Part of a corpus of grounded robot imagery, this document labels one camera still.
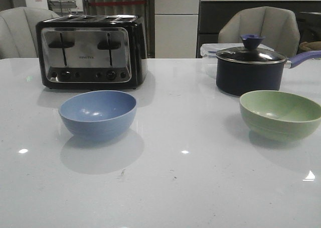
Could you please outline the blue plastic bowl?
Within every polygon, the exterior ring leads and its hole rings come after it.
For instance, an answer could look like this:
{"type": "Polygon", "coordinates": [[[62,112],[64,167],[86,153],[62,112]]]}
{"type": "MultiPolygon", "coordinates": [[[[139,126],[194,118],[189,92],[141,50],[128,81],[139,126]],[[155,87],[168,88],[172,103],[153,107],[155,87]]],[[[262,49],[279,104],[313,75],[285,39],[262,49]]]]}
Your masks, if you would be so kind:
{"type": "Polygon", "coordinates": [[[91,141],[109,141],[131,126],[137,101],[116,90],[91,91],[76,95],[59,108],[59,115],[74,136],[91,141]]]}

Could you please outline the green plastic bowl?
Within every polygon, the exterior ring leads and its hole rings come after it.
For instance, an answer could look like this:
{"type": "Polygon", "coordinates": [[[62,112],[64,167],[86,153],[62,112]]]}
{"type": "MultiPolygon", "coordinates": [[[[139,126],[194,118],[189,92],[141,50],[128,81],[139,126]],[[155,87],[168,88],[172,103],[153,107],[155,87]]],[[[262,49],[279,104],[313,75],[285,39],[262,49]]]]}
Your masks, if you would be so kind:
{"type": "Polygon", "coordinates": [[[320,105],[300,95],[256,90],[241,95],[239,103],[248,128],[271,140],[302,140],[320,125],[320,105]]]}

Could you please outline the clear plastic food container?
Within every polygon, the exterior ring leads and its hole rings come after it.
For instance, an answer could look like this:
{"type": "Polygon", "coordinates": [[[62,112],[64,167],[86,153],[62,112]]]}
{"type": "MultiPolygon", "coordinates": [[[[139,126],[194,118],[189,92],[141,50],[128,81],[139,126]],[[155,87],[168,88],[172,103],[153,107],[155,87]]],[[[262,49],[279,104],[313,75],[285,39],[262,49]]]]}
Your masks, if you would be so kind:
{"type": "Polygon", "coordinates": [[[200,47],[202,65],[205,73],[211,78],[216,79],[217,75],[217,57],[216,52],[231,47],[241,47],[242,43],[207,43],[200,47]]]}

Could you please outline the dark blue saucepan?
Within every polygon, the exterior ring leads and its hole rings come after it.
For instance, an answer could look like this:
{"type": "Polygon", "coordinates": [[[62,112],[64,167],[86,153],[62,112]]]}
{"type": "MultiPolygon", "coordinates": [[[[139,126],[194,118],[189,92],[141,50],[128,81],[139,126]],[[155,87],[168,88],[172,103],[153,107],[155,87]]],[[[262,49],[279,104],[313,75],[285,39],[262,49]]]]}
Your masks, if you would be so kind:
{"type": "Polygon", "coordinates": [[[294,68],[317,57],[320,57],[320,51],[286,57],[285,61],[276,64],[242,64],[217,58],[216,86],[235,96],[255,90],[279,90],[284,67],[294,68]]]}

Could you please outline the white cabinet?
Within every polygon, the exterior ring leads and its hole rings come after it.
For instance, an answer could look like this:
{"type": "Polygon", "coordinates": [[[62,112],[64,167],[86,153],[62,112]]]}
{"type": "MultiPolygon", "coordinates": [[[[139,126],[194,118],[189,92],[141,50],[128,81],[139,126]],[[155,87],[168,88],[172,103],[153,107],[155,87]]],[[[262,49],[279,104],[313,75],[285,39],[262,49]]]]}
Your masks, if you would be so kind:
{"type": "Polygon", "coordinates": [[[200,0],[154,0],[155,58],[195,58],[200,0]]]}

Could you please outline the black and chrome toaster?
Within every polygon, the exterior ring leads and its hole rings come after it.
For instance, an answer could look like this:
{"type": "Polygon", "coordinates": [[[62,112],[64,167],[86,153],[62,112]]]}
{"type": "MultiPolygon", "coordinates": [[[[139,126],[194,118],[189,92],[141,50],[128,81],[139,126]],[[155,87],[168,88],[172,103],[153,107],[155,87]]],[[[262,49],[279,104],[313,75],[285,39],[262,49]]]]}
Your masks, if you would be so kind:
{"type": "Polygon", "coordinates": [[[147,74],[144,18],[68,15],[36,25],[42,83],[54,89],[130,89],[147,74]]]}

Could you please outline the glass pot lid blue knob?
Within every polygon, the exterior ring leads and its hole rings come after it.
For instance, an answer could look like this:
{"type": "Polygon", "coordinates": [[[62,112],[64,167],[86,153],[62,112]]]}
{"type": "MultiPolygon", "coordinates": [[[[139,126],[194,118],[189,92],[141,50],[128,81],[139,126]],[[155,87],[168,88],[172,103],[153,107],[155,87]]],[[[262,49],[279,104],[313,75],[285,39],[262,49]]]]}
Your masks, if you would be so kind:
{"type": "Polygon", "coordinates": [[[276,64],[286,60],[281,53],[259,47],[265,36],[244,34],[240,38],[243,46],[219,50],[216,52],[217,58],[242,64],[276,64]]]}

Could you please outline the right grey upholstered chair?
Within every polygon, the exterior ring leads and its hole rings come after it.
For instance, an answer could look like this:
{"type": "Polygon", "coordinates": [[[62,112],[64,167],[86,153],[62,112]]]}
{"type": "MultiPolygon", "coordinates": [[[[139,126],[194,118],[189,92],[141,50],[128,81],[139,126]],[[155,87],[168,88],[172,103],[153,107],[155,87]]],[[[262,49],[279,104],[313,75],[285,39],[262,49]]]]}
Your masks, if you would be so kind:
{"type": "Polygon", "coordinates": [[[287,57],[296,55],[300,33],[295,13],[275,7],[244,9],[221,29],[218,43],[241,43],[241,35],[264,36],[262,44],[287,57]]]}

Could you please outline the grey upholstered chair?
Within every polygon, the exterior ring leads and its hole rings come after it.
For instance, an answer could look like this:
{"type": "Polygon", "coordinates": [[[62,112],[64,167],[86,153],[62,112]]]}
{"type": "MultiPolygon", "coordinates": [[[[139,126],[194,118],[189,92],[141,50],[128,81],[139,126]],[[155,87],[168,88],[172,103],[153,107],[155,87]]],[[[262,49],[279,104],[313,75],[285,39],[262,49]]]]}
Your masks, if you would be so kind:
{"type": "Polygon", "coordinates": [[[36,24],[56,17],[51,10],[29,7],[1,11],[1,59],[38,57],[36,24]]]}
{"type": "Polygon", "coordinates": [[[241,43],[241,35],[264,36],[262,44],[287,57],[296,55],[300,33],[295,13],[275,7],[244,9],[221,29],[218,43],[241,43]]]}

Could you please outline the left grey upholstered chair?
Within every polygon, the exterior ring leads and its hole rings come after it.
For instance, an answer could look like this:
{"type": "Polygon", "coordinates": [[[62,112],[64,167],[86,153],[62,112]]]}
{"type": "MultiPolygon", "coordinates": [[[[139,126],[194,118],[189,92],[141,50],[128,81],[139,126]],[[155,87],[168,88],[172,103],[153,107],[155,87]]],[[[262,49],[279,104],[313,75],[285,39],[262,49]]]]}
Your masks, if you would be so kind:
{"type": "Polygon", "coordinates": [[[38,57],[36,24],[56,17],[51,10],[29,7],[1,11],[1,59],[38,57]]]}

